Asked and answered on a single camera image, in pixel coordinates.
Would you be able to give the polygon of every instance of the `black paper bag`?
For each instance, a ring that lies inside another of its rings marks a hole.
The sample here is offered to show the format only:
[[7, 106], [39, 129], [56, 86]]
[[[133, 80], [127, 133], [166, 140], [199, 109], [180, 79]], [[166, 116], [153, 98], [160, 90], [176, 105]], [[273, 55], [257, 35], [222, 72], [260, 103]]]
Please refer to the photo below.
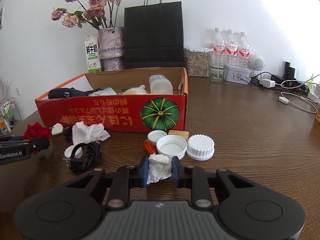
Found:
[[183, 67], [181, 2], [124, 9], [124, 62], [125, 68]]

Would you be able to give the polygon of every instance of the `wood grain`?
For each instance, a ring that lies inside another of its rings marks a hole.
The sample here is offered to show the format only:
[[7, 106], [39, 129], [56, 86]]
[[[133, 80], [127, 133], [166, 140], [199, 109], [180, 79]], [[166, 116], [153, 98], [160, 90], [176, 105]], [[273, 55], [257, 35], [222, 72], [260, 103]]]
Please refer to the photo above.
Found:
[[[207, 171], [227, 168], [298, 201], [306, 212], [301, 240], [318, 240], [320, 232], [320, 123], [315, 115], [278, 101], [279, 92], [252, 85], [206, 78], [189, 79], [186, 130], [215, 141], [214, 157], [205, 162], [185, 156], [184, 165]], [[296, 100], [308, 107], [300, 99]], [[40, 121], [32, 114], [13, 131], [22, 135], [27, 124]], [[107, 172], [136, 165], [145, 155], [146, 134], [112, 132], [102, 143], [100, 166]], [[54, 153], [0, 166], [0, 239], [20, 239], [13, 223], [14, 209], [24, 199], [75, 176], [63, 165], [70, 143], [53, 139]], [[190, 199], [188, 189], [176, 189], [170, 179], [133, 189], [132, 199]]]

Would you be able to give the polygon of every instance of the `milk carton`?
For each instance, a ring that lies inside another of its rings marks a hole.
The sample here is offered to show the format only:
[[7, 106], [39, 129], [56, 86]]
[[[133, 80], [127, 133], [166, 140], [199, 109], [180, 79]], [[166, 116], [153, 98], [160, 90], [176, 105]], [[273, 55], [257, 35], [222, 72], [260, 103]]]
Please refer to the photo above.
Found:
[[101, 72], [98, 34], [88, 35], [84, 42], [88, 72]]

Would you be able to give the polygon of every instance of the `white jar lid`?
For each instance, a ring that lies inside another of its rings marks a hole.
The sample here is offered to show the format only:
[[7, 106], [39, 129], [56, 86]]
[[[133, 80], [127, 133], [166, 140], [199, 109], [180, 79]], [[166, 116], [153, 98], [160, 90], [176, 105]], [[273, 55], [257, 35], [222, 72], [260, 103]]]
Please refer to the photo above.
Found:
[[[76, 147], [76, 146], [71, 145], [64, 151], [65, 157], [70, 158], [74, 147]], [[75, 158], [80, 159], [82, 154], [83, 154], [83, 151], [82, 151], [82, 148], [80, 147], [79, 149], [76, 150]]]
[[198, 161], [208, 160], [214, 154], [214, 141], [203, 134], [193, 135], [188, 140], [187, 154]]
[[157, 141], [166, 135], [167, 135], [167, 133], [165, 131], [154, 130], [154, 131], [148, 133], [148, 140], [151, 141], [154, 146], [156, 146]]
[[157, 151], [170, 159], [177, 156], [181, 160], [187, 150], [187, 141], [179, 135], [166, 135], [157, 141]]

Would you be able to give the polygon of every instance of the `white cable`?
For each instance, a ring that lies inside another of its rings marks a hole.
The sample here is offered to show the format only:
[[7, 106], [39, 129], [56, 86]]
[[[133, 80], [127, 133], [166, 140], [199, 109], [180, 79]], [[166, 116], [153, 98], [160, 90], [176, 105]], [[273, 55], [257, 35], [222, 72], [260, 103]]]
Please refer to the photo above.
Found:
[[295, 96], [295, 97], [298, 97], [298, 98], [302, 99], [303, 101], [305, 101], [306, 103], [308, 103], [309, 105], [311, 105], [316, 111], [315, 111], [315, 112], [312, 112], [312, 111], [309, 111], [309, 110], [307, 110], [307, 109], [304, 109], [304, 108], [302, 108], [302, 107], [300, 107], [300, 106], [297, 106], [295, 103], [291, 102], [291, 101], [288, 99], [289, 103], [293, 104], [293, 105], [294, 105], [295, 107], [297, 107], [298, 109], [300, 109], [300, 110], [302, 110], [302, 111], [305, 111], [305, 112], [307, 112], [307, 113], [310, 113], [310, 114], [316, 114], [316, 113], [317, 113], [317, 108], [312, 104], [312, 103], [318, 104], [317, 102], [312, 101], [312, 100], [310, 100], [310, 99], [308, 99], [308, 98], [304, 98], [304, 97], [302, 97], [302, 96], [294, 95], [294, 94], [292, 94], [292, 93], [281, 92], [281, 95], [282, 95], [284, 98], [286, 98], [286, 97], [284, 96], [284, 94], [293, 95], [293, 96]]
[[[305, 81], [305, 82], [303, 82], [303, 81], [298, 81], [298, 80], [285, 80], [285, 81], [283, 81], [283, 82], [280, 84], [280, 86], [281, 86], [282, 88], [286, 88], [286, 89], [299, 88], [299, 87], [303, 86], [305, 83], [310, 83], [309, 81], [310, 81], [310, 80], [313, 80], [313, 79], [316, 78], [317, 76], [320, 76], [320, 74], [316, 75], [316, 76], [313, 77], [313, 78], [308, 79], [308, 80]], [[283, 83], [290, 82], [290, 81], [303, 82], [303, 83], [302, 83], [301, 85], [298, 85], [298, 86], [293, 87], [293, 88], [288, 88], [288, 87], [285, 87], [285, 86], [282, 85]]]

